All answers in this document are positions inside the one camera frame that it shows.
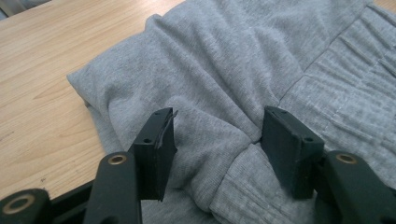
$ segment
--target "wooden tabletop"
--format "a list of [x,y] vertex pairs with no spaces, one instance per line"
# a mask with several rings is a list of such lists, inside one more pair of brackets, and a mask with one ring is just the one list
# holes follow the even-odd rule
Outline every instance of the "wooden tabletop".
[[66,75],[180,2],[53,0],[0,21],[0,199],[31,188],[54,198],[94,178],[105,153]]

